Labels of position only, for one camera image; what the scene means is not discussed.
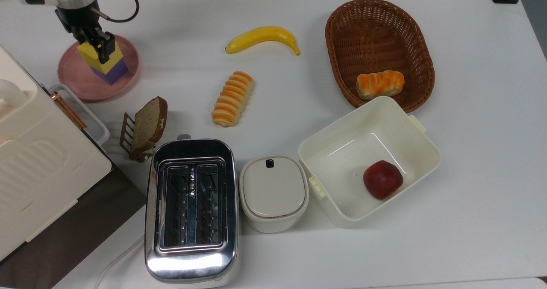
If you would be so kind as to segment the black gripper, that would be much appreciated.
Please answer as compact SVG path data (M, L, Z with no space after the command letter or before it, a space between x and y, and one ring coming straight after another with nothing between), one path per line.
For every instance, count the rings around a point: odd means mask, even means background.
M100 10L98 5L88 5L78 9L64 9L57 7L55 14L68 33L71 33L79 44L88 42L97 45L98 59L106 64L110 55L115 51L115 36L111 32L104 32L98 23L100 18L94 10Z

